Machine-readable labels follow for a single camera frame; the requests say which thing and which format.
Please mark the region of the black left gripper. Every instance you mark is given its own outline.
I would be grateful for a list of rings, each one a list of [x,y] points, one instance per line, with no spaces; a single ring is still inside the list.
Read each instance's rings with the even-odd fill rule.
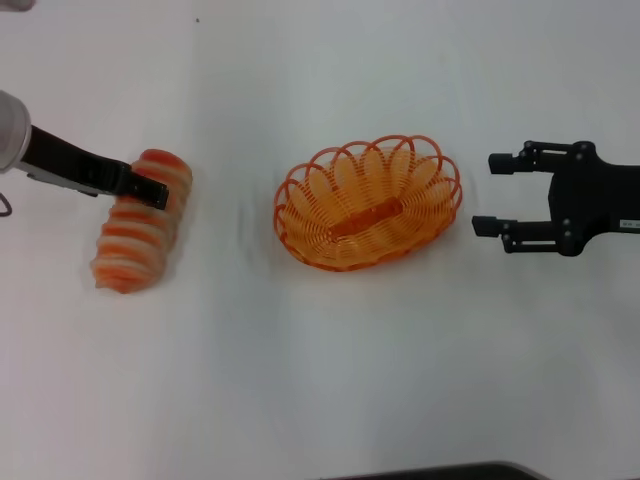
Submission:
[[[89,196],[119,195],[165,209],[168,187],[135,172],[122,161],[87,152],[36,126],[22,157],[22,171],[36,181]]]

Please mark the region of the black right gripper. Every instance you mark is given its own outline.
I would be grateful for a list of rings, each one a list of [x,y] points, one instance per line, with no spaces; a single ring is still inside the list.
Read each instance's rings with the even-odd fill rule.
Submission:
[[[508,254],[577,256],[597,235],[639,232],[639,167],[605,162],[591,142],[528,140],[517,154],[492,153],[488,162],[495,175],[553,173],[548,196],[551,220],[472,217],[475,234],[500,238]]]

